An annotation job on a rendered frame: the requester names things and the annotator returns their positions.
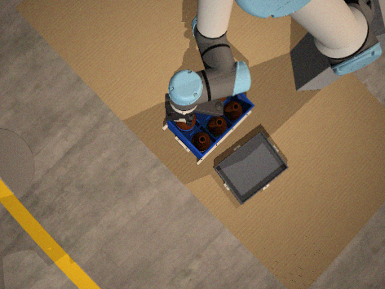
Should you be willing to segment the blue divided crate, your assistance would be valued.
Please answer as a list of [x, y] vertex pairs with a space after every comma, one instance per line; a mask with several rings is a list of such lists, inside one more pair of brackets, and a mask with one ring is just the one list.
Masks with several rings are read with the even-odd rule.
[[[196, 124], [195, 124], [194, 128], [189, 132], [182, 132], [182, 131], [178, 130], [178, 128], [175, 125], [175, 121], [167, 121], [167, 126], [190, 149], [190, 151], [198, 159], [201, 159], [209, 150], [211, 150], [212, 147], [214, 147], [254, 107], [254, 104], [243, 93], [236, 94], [234, 96], [228, 96], [227, 99], [224, 101], [223, 106], [225, 106], [229, 101], [232, 101], [232, 100], [237, 101], [238, 103], [241, 104], [242, 114], [235, 122], [230, 122], [224, 115], [221, 116], [225, 119], [225, 121], [227, 123], [227, 128], [221, 136], [213, 137], [206, 130], [206, 124], [214, 116], [202, 114], [202, 113], [195, 113], [196, 117], [197, 117]], [[206, 151], [204, 151], [202, 153], [200, 153], [191, 143], [192, 137], [200, 131], [205, 132], [210, 137], [210, 146]]]

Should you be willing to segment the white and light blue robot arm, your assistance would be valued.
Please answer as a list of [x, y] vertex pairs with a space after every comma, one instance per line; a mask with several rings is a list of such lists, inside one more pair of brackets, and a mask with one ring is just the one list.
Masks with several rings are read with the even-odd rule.
[[[243, 11], [259, 18], [289, 15], [313, 36], [317, 49], [337, 75], [361, 69], [382, 54], [370, 27], [373, 0], [235, 1]], [[249, 68], [244, 61], [235, 62], [226, 37], [232, 4], [233, 0], [197, 0], [192, 33], [205, 69], [183, 69], [172, 76], [168, 93], [176, 112], [219, 117], [223, 115], [223, 101], [217, 99], [250, 89]]]

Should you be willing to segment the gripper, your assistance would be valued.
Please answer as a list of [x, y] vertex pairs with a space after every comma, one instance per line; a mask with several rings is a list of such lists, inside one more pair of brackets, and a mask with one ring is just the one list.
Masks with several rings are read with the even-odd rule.
[[168, 93], [165, 94], [165, 109], [167, 121], [186, 122], [188, 127], [192, 126], [194, 112], [186, 113], [185, 115], [176, 112], [170, 105], [170, 97]]

